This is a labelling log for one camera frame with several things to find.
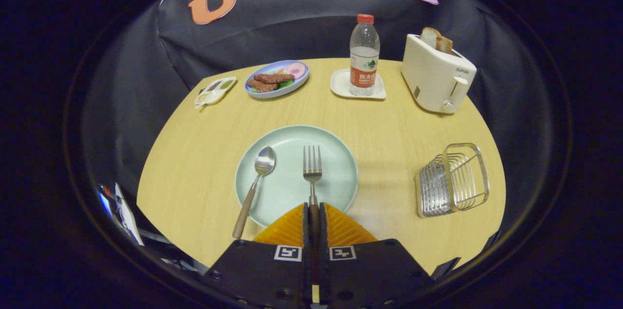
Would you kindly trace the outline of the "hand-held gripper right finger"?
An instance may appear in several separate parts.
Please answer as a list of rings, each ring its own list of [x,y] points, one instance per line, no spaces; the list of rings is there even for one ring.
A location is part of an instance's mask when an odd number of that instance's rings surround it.
[[[409,307],[435,284],[396,239],[329,246],[329,205],[321,203],[319,300],[330,309]]]

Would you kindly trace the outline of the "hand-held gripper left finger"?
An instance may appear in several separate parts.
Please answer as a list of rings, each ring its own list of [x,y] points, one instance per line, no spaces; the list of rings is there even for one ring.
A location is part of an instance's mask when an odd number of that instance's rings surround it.
[[[298,207],[301,247],[237,239],[202,277],[236,308],[309,309],[312,304],[309,205]]]

